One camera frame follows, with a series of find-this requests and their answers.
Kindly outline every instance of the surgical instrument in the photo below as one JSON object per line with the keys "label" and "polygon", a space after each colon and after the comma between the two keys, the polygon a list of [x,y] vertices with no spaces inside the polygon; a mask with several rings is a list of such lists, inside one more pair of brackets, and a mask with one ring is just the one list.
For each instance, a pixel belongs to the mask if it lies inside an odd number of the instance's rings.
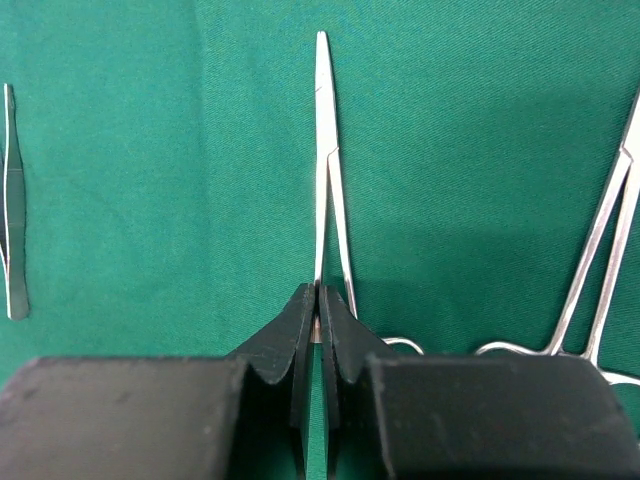
{"label": "surgical instrument", "polygon": [[640,479],[589,362],[401,355],[321,282],[224,357],[29,362],[0,392],[0,477],[306,478],[314,316],[327,478]]}
{"label": "surgical instrument", "polygon": [[[338,124],[336,115],[335,90],[333,86],[333,72],[331,55],[326,32],[318,32],[316,43],[316,257],[314,284],[322,283],[324,267],[324,248],[327,226],[327,183],[331,183],[333,209],[336,215],[338,230],[338,245],[340,263],[344,277],[344,287],[351,314],[358,318],[358,308],[353,288],[351,261],[349,259],[349,241],[347,236],[347,216],[344,205],[344,191],[342,189],[342,174],[340,172],[340,147],[338,145]],[[314,343],[320,343],[319,322],[314,325]],[[420,355],[424,351],[415,342],[403,338],[392,337],[385,339],[388,345],[404,344],[413,348]]]}
{"label": "surgical instrument", "polygon": [[16,131],[13,89],[4,85],[5,155],[2,178],[3,228],[0,235],[2,266],[7,294],[7,315],[22,320],[29,314],[25,280],[25,187],[22,157]]}
{"label": "surgical instrument", "polygon": [[640,154],[640,107],[638,105],[638,95],[639,94],[636,94],[633,102],[631,114],[627,121],[620,147],[618,148],[611,173],[605,185],[604,193],[600,199],[600,204],[587,235],[582,256],[578,262],[575,276],[571,282],[566,302],[562,308],[560,319],[551,337],[551,341],[540,351],[531,350],[509,342],[491,342],[480,347],[476,351],[477,354],[483,354],[493,350],[507,350],[524,355],[573,355],[564,350],[565,336],[571,325],[571,318],[578,303],[589,267],[602,239],[616,199],[624,185],[613,247],[609,256],[598,306],[594,315],[586,349],[577,356],[584,358],[596,367],[611,385],[632,384],[640,386],[640,378],[605,371],[598,365],[602,333],[604,331],[609,306],[611,305],[613,290],[618,277],[618,271],[620,270],[620,263],[622,262],[624,249],[627,244],[627,239],[629,238],[631,222],[638,201],[638,193],[640,193],[640,169],[636,161],[636,158]]}

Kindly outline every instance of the green cloth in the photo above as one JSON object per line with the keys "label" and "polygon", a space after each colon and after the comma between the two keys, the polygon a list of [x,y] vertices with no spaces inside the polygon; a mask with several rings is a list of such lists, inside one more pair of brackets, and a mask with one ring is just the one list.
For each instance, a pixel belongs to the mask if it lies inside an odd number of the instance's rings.
{"label": "green cloth", "polygon": [[[312,279],[321,29],[360,318],[430,352],[542,347],[640,85],[637,0],[5,0],[0,12],[32,306],[0,322],[1,382],[37,355],[221,355]],[[601,361],[640,375],[633,230]],[[330,232],[326,280],[340,285]],[[640,391],[617,392],[640,427]]]}

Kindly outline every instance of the forceps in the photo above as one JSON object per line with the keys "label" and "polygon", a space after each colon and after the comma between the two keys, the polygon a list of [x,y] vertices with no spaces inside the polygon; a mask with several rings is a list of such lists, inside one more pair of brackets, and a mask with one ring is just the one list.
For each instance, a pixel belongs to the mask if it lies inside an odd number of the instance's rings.
{"label": "forceps", "polygon": [[[347,292],[347,302],[351,314],[358,318],[356,297],[351,275],[351,261],[349,260],[349,242],[347,237],[347,216],[344,207],[344,192],[342,190],[342,174],[340,173],[340,155],[338,146],[338,124],[336,120],[336,101],[331,69],[331,55],[326,32],[318,32],[316,41],[316,258],[314,284],[322,283],[324,267],[324,246],[327,226],[327,183],[331,179],[331,196],[336,215],[338,230],[338,246],[340,263],[344,277],[344,287]],[[316,319],[314,324],[314,343],[320,343],[320,323]],[[413,348],[420,355],[424,355],[422,348],[415,342],[403,337],[385,338],[389,345],[405,344]]]}
{"label": "forceps", "polygon": [[476,351],[477,354],[482,354],[491,350],[508,350],[510,352],[524,355],[573,355],[563,350],[565,335],[569,329],[569,325],[571,324],[571,317],[578,303],[578,298],[580,297],[580,292],[587,277],[589,267],[591,266],[591,262],[596,254],[598,244],[602,239],[602,234],[604,233],[609,217],[611,216],[613,206],[624,184],[622,203],[620,205],[620,215],[615,228],[613,247],[609,256],[609,263],[607,265],[602,291],[600,292],[600,299],[598,300],[598,306],[596,308],[593,324],[589,333],[587,347],[582,354],[577,356],[589,361],[600,371],[600,373],[602,373],[602,376],[611,385],[631,384],[640,386],[640,378],[638,377],[605,371],[598,366],[598,354],[600,352],[602,332],[604,330],[607,312],[609,311],[609,306],[611,304],[618,271],[620,270],[622,255],[627,244],[627,239],[629,238],[633,213],[638,201],[638,193],[640,192],[640,170],[638,163],[635,161],[635,158],[638,158],[638,155],[640,155],[640,107],[638,106],[638,95],[640,95],[640,92],[636,94],[633,106],[631,107],[631,114],[627,121],[613,168],[609,174],[604,193],[600,199],[600,204],[598,205],[598,210],[593,219],[591,228],[589,229],[587,241],[582,251],[582,256],[578,262],[575,276],[571,282],[566,302],[562,308],[560,319],[558,320],[555,332],[551,337],[551,341],[541,351],[530,350],[523,346],[508,342],[491,342],[480,347]]}
{"label": "forceps", "polygon": [[22,157],[18,148],[13,89],[4,85],[5,152],[2,175],[3,228],[0,251],[7,293],[7,315],[21,320],[29,314],[25,281],[25,189]]}

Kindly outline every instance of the scissors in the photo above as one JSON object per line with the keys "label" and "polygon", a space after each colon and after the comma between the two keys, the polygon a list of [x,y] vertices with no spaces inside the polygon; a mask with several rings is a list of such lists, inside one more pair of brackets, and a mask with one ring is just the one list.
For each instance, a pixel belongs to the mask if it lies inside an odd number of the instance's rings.
{"label": "scissors", "polygon": [[[344,277],[349,310],[354,318],[358,318],[356,296],[349,260],[349,241],[347,236],[347,215],[344,206],[342,174],[340,173],[340,154],[338,146],[338,123],[336,116],[335,90],[331,55],[326,32],[318,32],[316,42],[316,257],[314,284],[316,288],[322,283],[324,267],[324,247],[327,229],[327,184],[331,180],[331,196],[333,210],[336,215],[338,230],[338,246],[340,263]],[[384,341],[388,345],[404,344],[413,348],[420,355],[424,351],[415,342],[404,337],[389,337]],[[314,322],[313,342],[320,343],[320,323]]]}
{"label": "scissors", "polygon": [[25,189],[22,157],[18,148],[16,110],[11,85],[4,85],[5,152],[2,175],[3,228],[0,251],[7,292],[7,316],[22,320],[29,314],[25,281]]}
{"label": "scissors", "polygon": [[589,233],[587,234],[587,241],[584,245],[582,256],[578,262],[576,273],[571,282],[571,286],[569,287],[569,293],[564,307],[562,308],[555,332],[551,337],[551,341],[540,351],[530,350],[521,345],[509,342],[491,342],[480,347],[476,351],[477,354],[483,354],[492,350],[507,350],[523,355],[574,355],[567,353],[564,350],[565,336],[571,324],[571,317],[573,316],[578,303],[580,292],[584,286],[589,267],[591,266],[591,262],[596,254],[600,240],[602,239],[602,234],[604,233],[609,217],[611,216],[613,206],[624,185],[622,203],[620,205],[620,215],[618,217],[613,239],[613,247],[609,256],[609,262],[607,264],[604,283],[602,291],[600,292],[600,299],[598,300],[593,324],[591,325],[591,331],[589,332],[587,346],[583,353],[576,356],[584,358],[596,367],[611,385],[631,384],[640,387],[640,378],[605,371],[598,365],[598,354],[600,352],[602,332],[604,331],[607,313],[609,311],[609,306],[611,305],[611,298],[618,278],[622,255],[624,254],[627,239],[629,238],[633,213],[638,201],[638,193],[640,192],[640,169],[638,163],[635,161],[635,158],[638,158],[638,155],[640,155],[639,95],[640,92],[636,94],[633,106],[631,107],[631,114],[627,121],[613,168],[609,174],[593,223],[589,229]]}

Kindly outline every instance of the tweezers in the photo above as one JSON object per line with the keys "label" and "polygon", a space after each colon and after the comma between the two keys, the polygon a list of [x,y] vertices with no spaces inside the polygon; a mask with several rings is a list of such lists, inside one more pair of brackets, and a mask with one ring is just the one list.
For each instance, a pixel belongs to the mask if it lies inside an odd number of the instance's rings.
{"label": "tweezers", "polygon": [[7,316],[22,320],[29,314],[25,280],[26,205],[24,171],[18,147],[13,88],[4,85],[5,153],[2,174],[2,215],[0,250],[7,293]]}

